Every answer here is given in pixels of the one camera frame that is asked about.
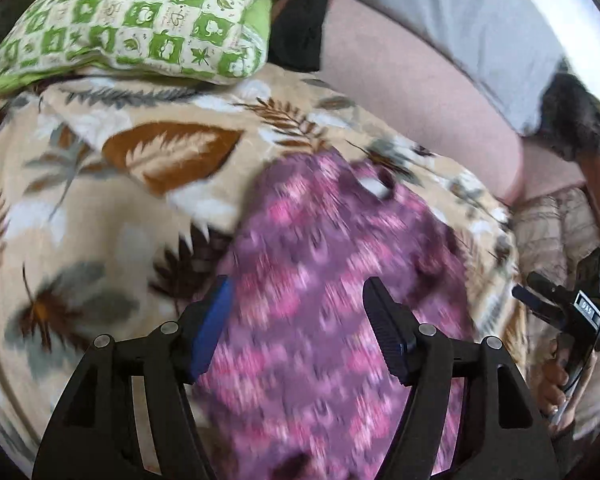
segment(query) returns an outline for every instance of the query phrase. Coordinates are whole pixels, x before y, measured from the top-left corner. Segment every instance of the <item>black device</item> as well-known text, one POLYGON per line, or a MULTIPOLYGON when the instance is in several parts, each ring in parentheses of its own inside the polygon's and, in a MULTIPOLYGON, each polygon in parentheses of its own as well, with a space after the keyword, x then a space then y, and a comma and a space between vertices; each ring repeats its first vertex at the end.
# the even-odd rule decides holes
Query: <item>black device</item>
MULTIPOLYGON (((32 480, 160 478, 142 467, 132 376, 144 376, 162 478, 215 479, 183 384, 206 371, 231 296, 230 282, 221 276, 177 322, 163 323, 143 338, 94 339, 51 416, 32 480)), ((540 413, 498 338, 490 336, 480 344, 449 339, 394 303, 378 278, 366 280, 363 303, 390 372, 412 387, 376 480, 431 478, 454 377, 464 378, 458 443, 452 468, 433 478, 558 478, 540 413)))
MULTIPOLYGON (((526 284, 553 302, 543 301, 521 285, 512 290, 513 296, 525 303, 536 317, 560 331, 558 351, 569 350, 564 367, 569 379, 562 390, 570 396, 591 352, 600 351, 600 248, 579 261, 573 290, 555 285, 538 272, 530 272, 526 284)), ((565 402, 552 415, 552 423, 558 423, 567 405, 565 402)))

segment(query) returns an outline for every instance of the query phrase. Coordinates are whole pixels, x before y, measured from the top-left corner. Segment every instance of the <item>small display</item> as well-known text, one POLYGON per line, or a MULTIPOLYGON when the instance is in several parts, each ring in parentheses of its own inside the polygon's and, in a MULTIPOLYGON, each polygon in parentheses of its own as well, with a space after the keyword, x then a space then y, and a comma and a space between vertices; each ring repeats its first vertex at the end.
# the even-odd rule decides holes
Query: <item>small display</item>
POLYGON ((576 296, 575 307, 596 327, 600 326, 600 311, 583 293, 576 296))

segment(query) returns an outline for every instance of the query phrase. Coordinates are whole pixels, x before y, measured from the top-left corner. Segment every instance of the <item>bed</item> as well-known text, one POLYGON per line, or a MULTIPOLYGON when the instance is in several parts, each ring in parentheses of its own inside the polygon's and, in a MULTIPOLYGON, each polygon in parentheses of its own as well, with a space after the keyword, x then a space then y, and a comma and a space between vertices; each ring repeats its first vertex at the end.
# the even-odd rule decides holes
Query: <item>bed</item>
MULTIPOLYGON (((280 133, 270 122, 276 114, 286 114, 285 124, 295 120, 301 132, 310 123, 311 131, 325 128, 323 140, 348 160, 373 153, 404 176, 456 231, 466 257, 475 338, 502 338, 534 382, 532 370, 552 335, 510 297, 520 280, 514 234, 531 243, 549 224, 525 224, 536 214, 527 207, 537 203, 519 208, 514 219, 506 206, 555 194, 573 181, 561 176, 536 186, 533 169, 523 166, 525 145, 487 99, 445 57, 396 23, 355 0, 334 0, 324 29, 318 76, 267 65, 218 91, 89 72, 0 99, 0 444, 26 474, 84 345, 105 330, 116 338, 144 335, 186 304, 190 288, 185 297, 164 284, 158 288, 165 294, 149 293, 158 279, 154 266, 176 269, 168 261, 195 252, 198 230, 205 233, 203 244, 211 243, 212 234, 214 243, 230 235, 248 183, 268 160, 288 149, 318 149, 320 139, 298 144, 280 133), (362 13, 368 16, 365 30, 351 26, 362 13), (384 73, 365 57, 378 37, 386 40, 386 65, 394 67, 384 73), (400 85, 391 83, 395 66, 400 85), (292 117, 295 107, 299 115, 292 117), (185 137, 199 143, 218 134, 233 140, 214 147, 204 164, 188 166, 193 181, 178 169, 187 157, 134 163, 142 159, 141 144, 160 155, 166 137, 175 144, 185 137), (116 308, 103 312, 113 303, 116 308)), ((589 229, 587 240, 568 253, 569 265, 558 276, 564 280, 582 247, 600 243, 582 197, 554 198, 560 203, 553 213, 558 238, 564 218, 573 217, 566 211, 577 209, 579 225, 589 229), (577 206, 565 209, 563 203, 577 206)), ((569 222, 571 233, 580 230, 569 222)), ((525 252, 521 270, 552 261, 525 252)), ((583 401, 589 413, 581 417, 587 423, 580 435, 600 421, 600 403, 594 402, 600 394, 595 397, 583 401)), ((145 466, 155 470, 148 421, 142 415, 138 421, 145 466)))

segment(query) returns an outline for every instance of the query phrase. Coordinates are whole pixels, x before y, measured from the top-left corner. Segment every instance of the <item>beige fabric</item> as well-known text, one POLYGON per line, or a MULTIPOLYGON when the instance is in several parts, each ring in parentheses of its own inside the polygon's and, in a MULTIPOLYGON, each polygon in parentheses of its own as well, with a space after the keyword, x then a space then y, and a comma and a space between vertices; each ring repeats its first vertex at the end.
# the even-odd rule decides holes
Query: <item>beige fabric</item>
POLYGON ((90 76, 1 108, 0 443, 25 472, 85 345, 102 332, 145 335, 177 316, 175 293, 149 288, 165 246, 190 257, 178 236, 191 247, 192 218, 231 234, 253 177, 289 150, 371 156, 424 197, 466 253, 476 339, 500 336, 524 367, 509 213, 470 172, 308 76, 266 66, 235 87, 199 90, 90 76))
MULTIPOLYGON (((585 193, 569 189, 538 198, 514 214, 514 231, 520 250, 520 270, 532 270, 553 282, 573 288, 578 262, 600 246, 600 231, 585 193)), ((550 358, 549 346, 556 329, 529 315, 528 367, 531 389, 541 381, 541 366, 550 358)), ((576 408, 576 431, 581 438, 600 423, 600 354, 589 386, 576 408)))

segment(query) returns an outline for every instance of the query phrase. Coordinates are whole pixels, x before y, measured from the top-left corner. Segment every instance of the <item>finger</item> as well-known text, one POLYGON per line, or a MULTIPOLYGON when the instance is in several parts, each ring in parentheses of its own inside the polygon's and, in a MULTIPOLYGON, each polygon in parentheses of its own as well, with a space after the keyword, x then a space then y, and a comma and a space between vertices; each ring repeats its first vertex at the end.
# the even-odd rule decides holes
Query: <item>finger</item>
POLYGON ((582 398, 584 394, 584 390, 586 389, 589 381, 591 380, 591 375, 593 374, 593 368, 596 366, 596 362, 598 361, 598 354, 596 352, 592 352, 589 360, 585 364, 582 369, 582 375, 580 376, 580 381, 578 382, 578 386, 573 392, 573 396, 571 397, 570 406, 577 406, 578 402, 582 398))
POLYGON ((567 363, 569 362, 569 348, 560 348, 558 353, 555 355, 555 361, 561 368, 565 368, 567 363))
POLYGON ((542 365, 542 374, 544 380, 551 384, 557 384, 558 386, 564 386, 569 380, 567 372, 564 371, 555 359, 545 362, 542 365))
POLYGON ((539 399, 550 403, 552 406, 561 406, 566 400, 564 392, 555 384, 542 381, 538 386, 539 399))
POLYGON ((286 4, 288 4, 289 0, 278 0, 271 7, 271 23, 276 21, 276 18, 282 12, 282 9, 285 8, 286 4))
POLYGON ((558 406, 552 404, 547 399, 538 399, 538 408, 546 416, 555 415, 558 412, 558 406))

